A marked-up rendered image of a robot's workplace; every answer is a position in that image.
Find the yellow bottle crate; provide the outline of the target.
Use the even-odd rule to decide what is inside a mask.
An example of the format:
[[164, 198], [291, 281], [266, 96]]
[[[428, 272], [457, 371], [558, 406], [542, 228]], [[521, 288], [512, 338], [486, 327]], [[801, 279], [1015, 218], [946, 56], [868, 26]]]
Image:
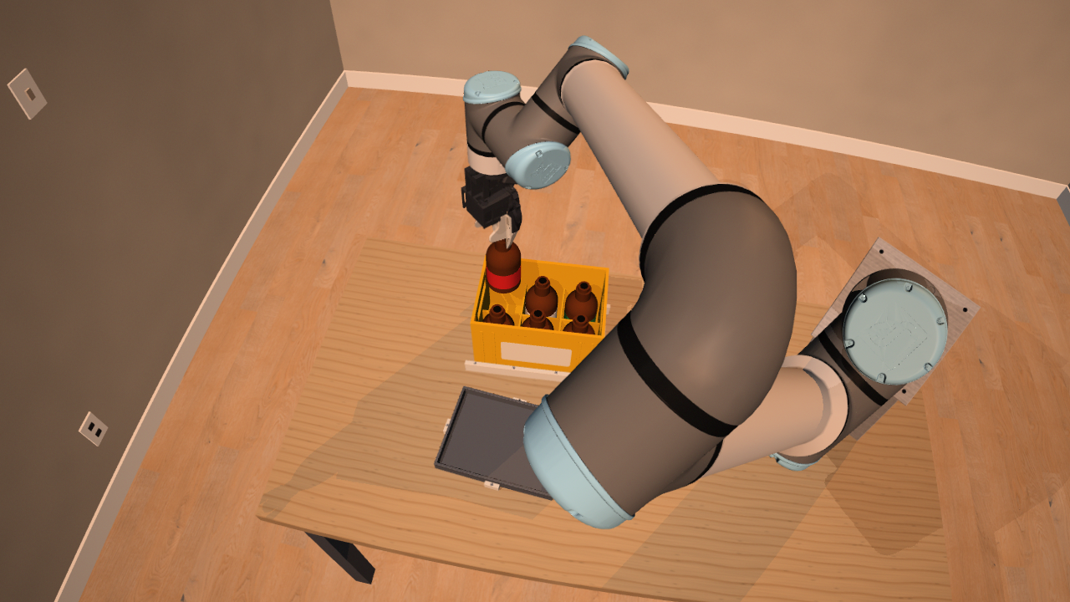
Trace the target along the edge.
[[[535, 285], [538, 277], [549, 278], [550, 285], [557, 291], [557, 318], [546, 317], [551, 321], [554, 330], [521, 327], [523, 321], [530, 317], [525, 314], [525, 294], [532, 285]], [[563, 331], [565, 325], [574, 321], [564, 318], [565, 300], [576, 290], [576, 285], [583, 281], [591, 284], [592, 293], [599, 300], [596, 321], [588, 323], [595, 335]], [[506, 314], [513, 317], [515, 325], [482, 322], [496, 304], [503, 306]], [[521, 284], [511, 293], [496, 293], [487, 284], [485, 254], [476, 300], [471, 312], [471, 345], [473, 345], [474, 360], [572, 373], [574, 367], [599, 345], [600, 340], [603, 340], [605, 306], [607, 306], [607, 294], [603, 283], [585, 264], [539, 262], [521, 258]]]

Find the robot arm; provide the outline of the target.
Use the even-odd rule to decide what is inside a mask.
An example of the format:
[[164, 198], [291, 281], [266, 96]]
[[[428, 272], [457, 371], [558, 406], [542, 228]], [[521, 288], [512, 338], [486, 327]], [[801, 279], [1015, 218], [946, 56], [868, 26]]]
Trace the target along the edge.
[[939, 362], [946, 304], [906, 269], [861, 279], [786, 357], [797, 306], [786, 228], [756, 192], [712, 175], [618, 57], [585, 35], [567, 49], [528, 103], [504, 71], [472, 76], [463, 101], [472, 169], [551, 186], [581, 132], [642, 237], [637, 304], [523, 428], [532, 470], [572, 518], [615, 528], [759, 457], [805, 470]]

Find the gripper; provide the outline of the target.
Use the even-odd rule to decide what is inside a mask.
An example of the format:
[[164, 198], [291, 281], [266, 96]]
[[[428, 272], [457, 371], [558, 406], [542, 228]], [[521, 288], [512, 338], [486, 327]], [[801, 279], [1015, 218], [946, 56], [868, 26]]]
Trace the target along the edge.
[[521, 227], [522, 211], [517, 188], [513, 188], [515, 184], [505, 184], [503, 179], [498, 180], [498, 177], [504, 176], [507, 175], [479, 174], [468, 166], [465, 168], [467, 186], [460, 188], [462, 209], [467, 209], [475, 218], [475, 227], [484, 227], [485, 229], [493, 225], [494, 232], [490, 235], [489, 241], [506, 240], [506, 248], [509, 248]]

